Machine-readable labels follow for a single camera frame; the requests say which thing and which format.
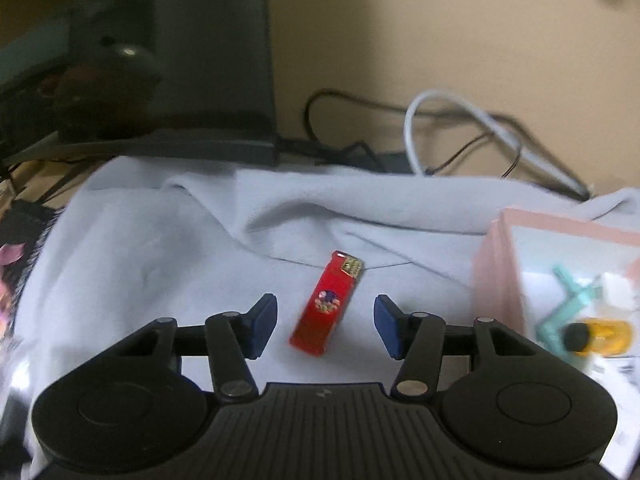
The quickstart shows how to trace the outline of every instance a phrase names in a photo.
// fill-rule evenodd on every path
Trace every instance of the black cap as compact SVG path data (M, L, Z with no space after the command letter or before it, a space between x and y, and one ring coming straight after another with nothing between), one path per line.
M571 323L564 328L562 344L569 352L582 352L589 345L591 333L586 323Z

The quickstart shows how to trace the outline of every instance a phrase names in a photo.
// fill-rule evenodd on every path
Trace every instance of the white cloth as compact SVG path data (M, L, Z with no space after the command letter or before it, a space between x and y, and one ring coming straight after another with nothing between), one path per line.
M278 324L257 361L268 381L389 386L399 362L372 320L374 298L469 324L472 258L500 210L562 212L640 230L637 190L577 205L492 178L390 176L341 168L265 170L118 158L78 191L47 239L20 300L16 333L34 342L34 394L149 321L202 324L265 292ZM334 250L365 271L327 353L288 345ZM210 388L205 358L184 373Z

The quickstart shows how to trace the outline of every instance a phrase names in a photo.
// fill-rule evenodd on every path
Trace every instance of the monitor screen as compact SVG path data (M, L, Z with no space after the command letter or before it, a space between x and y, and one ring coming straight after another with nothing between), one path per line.
M0 0L0 152L270 163L266 0Z

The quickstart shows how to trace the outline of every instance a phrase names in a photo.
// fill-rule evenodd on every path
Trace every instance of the wall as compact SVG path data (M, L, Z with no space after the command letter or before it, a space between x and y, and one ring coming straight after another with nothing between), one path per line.
M640 0L271 0L271 19L283 134L302 134L317 88L405 105L448 88L516 115L599 191L640 186ZM402 146L401 118L350 105L322 102L314 124L325 142ZM476 134L421 129L431 164ZM454 170L500 174L512 158L486 145Z

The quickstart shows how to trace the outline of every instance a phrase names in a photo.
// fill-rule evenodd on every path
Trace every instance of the white cable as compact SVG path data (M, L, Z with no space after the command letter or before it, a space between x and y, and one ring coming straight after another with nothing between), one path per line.
M404 115L404 148L406 150L406 156L409 160L409 165L412 171L419 176L424 176L424 168L420 163L420 159L415 151L414 145L414 115L418 110L418 107L425 101L433 99L443 99L445 101L452 102L457 106L464 108L480 123L484 124L489 130L495 134L495 138L501 140L514 152L521 150L521 159L526 160L532 166L535 166L543 173L548 174L552 178L561 182L569 189L575 191L581 196L588 196L589 190L583 186L580 182L573 177L567 175L564 171L561 171L555 165L548 160L542 158L536 153L532 152L528 148L521 145L521 142L516 136L514 136L509 130L500 126L487 112L470 103L466 99L463 99L459 95L447 92L444 90L432 89L425 90L419 93L415 99L411 102Z

